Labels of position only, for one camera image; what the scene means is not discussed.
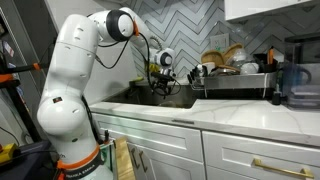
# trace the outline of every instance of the white countertop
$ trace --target white countertop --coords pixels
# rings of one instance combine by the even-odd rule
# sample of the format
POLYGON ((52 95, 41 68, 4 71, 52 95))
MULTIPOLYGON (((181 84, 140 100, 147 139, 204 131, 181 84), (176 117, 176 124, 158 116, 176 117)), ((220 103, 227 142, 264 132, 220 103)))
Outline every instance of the white countertop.
POLYGON ((320 113, 259 100, 197 100, 191 109, 101 102, 92 112, 320 146, 320 113), (173 122, 183 120, 189 123, 173 122))

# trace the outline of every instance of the herringbone backsplash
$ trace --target herringbone backsplash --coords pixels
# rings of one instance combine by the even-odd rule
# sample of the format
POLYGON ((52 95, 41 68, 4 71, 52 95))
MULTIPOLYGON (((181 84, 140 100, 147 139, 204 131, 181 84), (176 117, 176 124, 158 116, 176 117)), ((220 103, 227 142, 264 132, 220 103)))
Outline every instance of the herringbone backsplash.
MULTIPOLYGON (((229 33, 230 45, 239 42, 248 53, 266 52, 272 45, 284 52, 284 38, 320 31, 320 5, 295 8, 277 15, 264 15, 238 24, 225 21, 223 0, 131 0, 133 9, 160 38, 177 53, 174 71, 189 73, 211 49, 210 37, 229 33)), ((140 53, 132 48, 137 73, 144 76, 140 53)))

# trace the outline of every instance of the drawer handle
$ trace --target drawer handle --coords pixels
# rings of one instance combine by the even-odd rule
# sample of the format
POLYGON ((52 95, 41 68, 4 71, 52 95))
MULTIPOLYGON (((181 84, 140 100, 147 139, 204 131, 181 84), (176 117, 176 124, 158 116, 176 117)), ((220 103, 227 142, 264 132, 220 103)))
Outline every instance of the drawer handle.
POLYGON ((134 157, 134 152, 135 152, 135 151, 136 151, 135 148, 131 149, 131 154, 132 154, 132 157, 133 157, 134 165, 136 166, 137 169, 139 169, 140 164, 137 164, 137 160, 136 160, 136 158, 134 157))
POLYGON ((298 173, 298 172, 294 172, 294 171, 289 171, 289 170, 285 170, 285 169, 280 169, 280 168, 275 168, 275 167, 271 167, 268 165, 264 165, 264 164, 262 164, 262 161, 260 159, 256 159, 256 158, 253 159, 253 164, 257 167, 262 167, 263 169, 278 171, 278 172, 282 172, 285 174, 303 177, 303 178, 314 179, 314 175, 312 174, 312 172, 310 170, 304 169, 304 168, 301 169, 300 173, 298 173))
POLYGON ((139 156, 140 156, 140 160, 141 160, 141 163, 142 163, 143 171, 144 171, 144 172, 147 172, 148 167, 145 167, 145 166, 144 166, 144 162, 143 162, 143 159, 142 159, 142 155, 143 155, 143 151, 141 151, 141 152, 139 153, 139 156))

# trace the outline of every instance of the stainless steel dish rack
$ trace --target stainless steel dish rack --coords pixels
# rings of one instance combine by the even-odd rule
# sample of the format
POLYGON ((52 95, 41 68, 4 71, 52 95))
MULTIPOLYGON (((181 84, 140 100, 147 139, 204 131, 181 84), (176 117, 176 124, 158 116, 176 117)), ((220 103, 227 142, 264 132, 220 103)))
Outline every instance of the stainless steel dish rack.
POLYGON ((267 89, 275 89, 276 81, 276 72, 250 75, 195 77, 194 81, 192 81, 191 88, 195 92, 204 93, 205 98, 208 98, 208 91, 210 90, 237 91, 244 89, 262 90, 262 97, 264 97, 267 89))

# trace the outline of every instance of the wooden cutting board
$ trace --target wooden cutting board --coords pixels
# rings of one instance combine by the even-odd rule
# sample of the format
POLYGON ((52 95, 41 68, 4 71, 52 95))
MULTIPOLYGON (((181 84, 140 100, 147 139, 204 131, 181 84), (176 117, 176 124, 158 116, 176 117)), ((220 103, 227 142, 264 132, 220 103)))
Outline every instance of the wooden cutting board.
POLYGON ((128 150, 127 138, 121 137, 116 139, 115 148, 118 180, 136 180, 128 150))

